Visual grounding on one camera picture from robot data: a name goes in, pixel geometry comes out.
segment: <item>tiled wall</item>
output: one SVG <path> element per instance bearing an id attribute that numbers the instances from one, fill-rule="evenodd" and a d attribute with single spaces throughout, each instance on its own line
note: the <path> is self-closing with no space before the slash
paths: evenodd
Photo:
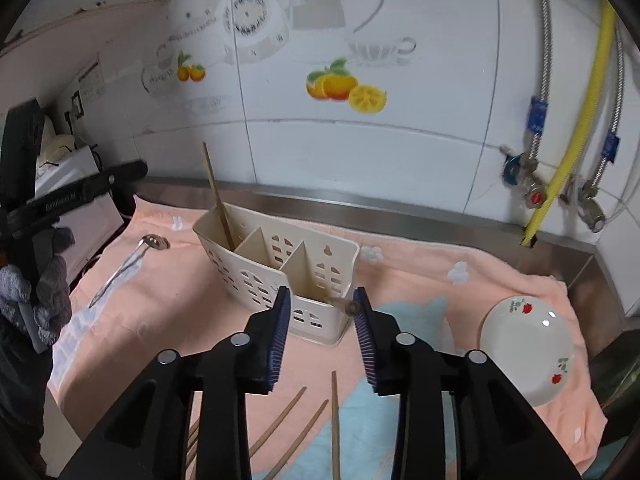
<path id="1" fill-rule="evenodd" d="M 551 6 L 552 101 L 540 152 L 547 179 L 582 103 L 600 0 Z M 524 224 L 530 212 L 500 180 L 498 146 L 524 148 L 538 86 L 538 12 L 538 0 L 170 0 L 100 52 L 106 92 L 85 105 L 78 128 L 107 161 L 141 156 L 151 174 L 204 177 L 204 139 L 221 180 L 345 190 Z M 191 72 L 200 81 L 178 80 L 190 75 L 176 74 L 180 51 L 191 56 L 185 65 L 201 66 Z M 607 213 L 626 198 L 640 135 L 632 70 L 628 63 L 622 149 L 598 196 Z M 60 112 L 77 85 L 61 95 Z M 608 121 L 607 98 L 582 174 Z M 634 217 L 640 197 L 599 243 L 627 308 L 640 298 L 630 268 L 640 264 Z M 542 229 L 599 238 L 558 204 Z"/>

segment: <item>orange fruit decal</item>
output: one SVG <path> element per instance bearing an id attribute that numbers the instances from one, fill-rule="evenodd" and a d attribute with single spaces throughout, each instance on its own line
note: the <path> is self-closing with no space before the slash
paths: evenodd
<path id="1" fill-rule="evenodd" d="M 180 81 L 188 81 L 191 78 L 194 82 L 200 82 L 207 75 L 207 71 L 202 65 L 186 65 L 184 62 L 191 59 L 191 54 L 185 54 L 180 51 L 178 54 L 178 70 L 175 75 L 178 76 Z"/>
<path id="2" fill-rule="evenodd" d="M 377 114 L 386 104 L 386 93 L 373 86 L 360 85 L 346 68 L 343 57 L 334 59 L 324 70 L 306 76 L 306 93 L 313 99 L 348 101 L 361 114 Z"/>
<path id="3" fill-rule="evenodd" d="M 324 84 L 324 80 L 326 79 L 327 74 L 322 74 L 318 79 L 315 79 L 315 82 L 309 83 L 309 79 L 306 80 L 306 93 L 308 93 L 313 99 L 328 99 L 327 95 L 324 93 L 324 89 L 322 89 L 322 85 Z"/>
<path id="4" fill-rule="evenodd" d="M 202 65 L 194 65 L 189 67 L 189 75 L 191 76 L 191 80 L 197 83 L 204 79 L 204 76 L 207 75 L 207 71 L 204 70 Z"/>
<path id="5" fill-rule="evenodd" d="M 178 79 L 180 81 L 188 81 L 189 80 L 189 69 L 186 66 L 181 66 L 176 73 Z"/>
<path id="6" fill-rule="evenodd" d="M 349 106 L 361 114 L 377 114 L 385 104 L 386 93 L 375 86 L 356 86 L 349 94 Z"/>
<path id="7" fill-rule="evenodd" d="M 352 75 L 327 74 L 322 77 L 322 92 L 334 101 L 346 101 L 349 92 L 358 86 L 358 80 Z"/>

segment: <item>screw head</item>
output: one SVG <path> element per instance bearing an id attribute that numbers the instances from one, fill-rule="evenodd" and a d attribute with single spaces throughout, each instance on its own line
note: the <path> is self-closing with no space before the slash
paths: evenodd
<path id="1" fill-rule="evenodd" d="M 248 334 L 245 334 L 244 332 L 233 334 L 231 336 L 231 344 L 233 346 L 244 346 L 249 341 L 251 341 L 251 338 L 249 337 Z"/>
<path id="2" fill-rule="evenodd" d="M 396 336 L 396 342 L 403 346 L 411 346 L 415 343 L 415 336 L 408 332 L 401 332 Z"/>
<path id="3" fill-rule="evenodd" d="M 482 350 L 472 350 L 469 352 L 469 360 L 477 365 L 483 365 L 486 362 L 486 354 Z"/>
<path id="4" fill-rule="evenodd" d="M 175 361 L 175 358 L 178 357 L 178 352 L 176 352 L 175 350 L 162 350 L 159 354 L 158 354 L 158 362 L 161 365 L 167 365 L 169 363 L 173 363 Z"/>

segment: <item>ceramic plate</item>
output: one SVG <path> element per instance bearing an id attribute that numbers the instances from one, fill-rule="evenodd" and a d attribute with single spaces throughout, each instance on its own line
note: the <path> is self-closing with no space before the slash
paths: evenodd
<path id="1" fill-rule="evenodd" d="M 551 402 L 571 374 L 574 342 L 566 322 L 531 296 L 494 306 L 482 326 L 480 349 L 532 406 Z"/>

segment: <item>gray glove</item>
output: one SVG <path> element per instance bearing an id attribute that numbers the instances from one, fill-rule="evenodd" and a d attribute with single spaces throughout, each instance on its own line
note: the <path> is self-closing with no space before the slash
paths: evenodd
<path id="1" fill-rule="evenodd" d="M 74 244 L 71 229 L 55 229 L 52 237 L 53 256 L 40 276 L 36 294 L 40 303 L 33 307 L 33 317 L 38 325 L 41 341 L 52 346 L 60 337 L 60 331 L 71 320 L 71 300 L 66 284 L 66 262 L 60 253 Z M 0 313 L 25 335 L 18 303 L 29 303 L 31 283 L 22 277 L 20 269 L 8 265 L 0 269 Z"/>

